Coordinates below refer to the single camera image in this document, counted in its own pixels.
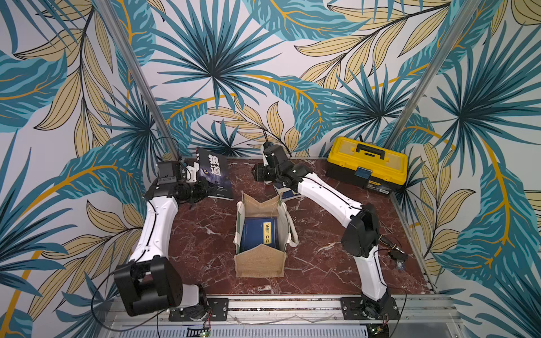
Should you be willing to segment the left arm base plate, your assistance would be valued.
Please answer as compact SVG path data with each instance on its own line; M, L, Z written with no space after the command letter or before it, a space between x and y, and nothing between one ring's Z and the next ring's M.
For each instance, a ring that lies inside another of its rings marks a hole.
M211 297L196 306L172 309L168 315L168 320L180 323L199 323L210 318L211 323L225 322L227 321L228 310L228 298Z

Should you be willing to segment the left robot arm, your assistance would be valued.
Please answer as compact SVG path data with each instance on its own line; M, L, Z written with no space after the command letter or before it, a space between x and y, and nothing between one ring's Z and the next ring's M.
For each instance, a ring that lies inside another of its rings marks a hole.
M173 221L179 205L196 204L216 186L202 178L193 183L155 179L145 193L145 224L127 263L117 267L114 282L126 313L135 317L179 308L184 316L199 321L209 314L210 305L202 286L185 284L169 261Z

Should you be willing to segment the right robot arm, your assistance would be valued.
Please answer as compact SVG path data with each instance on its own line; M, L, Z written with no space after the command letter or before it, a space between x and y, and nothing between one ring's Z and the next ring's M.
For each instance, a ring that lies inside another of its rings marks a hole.
M386 252L405 262L409 255L386 236L380 234L380 222L371 204L361 204L335 188L301 163L294 163L284 148L273 142L261 146L262 164L256 164L252 174L257 182L271 182L288 188L317 203L345 228L342 246L354 257L362 281L362 304L366 315L379 318L396 303L383 277L379 254Z

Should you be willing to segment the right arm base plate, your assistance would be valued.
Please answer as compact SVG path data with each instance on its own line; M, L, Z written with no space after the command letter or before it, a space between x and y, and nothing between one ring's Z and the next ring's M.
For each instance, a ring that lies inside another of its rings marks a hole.
M400 318L396 301L387 296L380 301L373 301L366 297L342 297L340 308L346 321L386 321Z

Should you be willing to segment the dark wolf cover book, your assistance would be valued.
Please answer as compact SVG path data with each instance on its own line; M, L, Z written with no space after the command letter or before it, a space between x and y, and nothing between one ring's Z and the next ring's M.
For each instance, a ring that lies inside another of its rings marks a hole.
M208 197L232 201L234 194L227 157L197 147L196 159L199 166L197 180L204 178L208 182Z

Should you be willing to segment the green burlap Christmas bag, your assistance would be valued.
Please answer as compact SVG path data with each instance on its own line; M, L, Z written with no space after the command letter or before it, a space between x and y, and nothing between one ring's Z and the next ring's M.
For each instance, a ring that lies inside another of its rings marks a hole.
M282 197L259 202L244 193L237 203L233 243L237 277L284 277L287 248L298 246L299 238Z

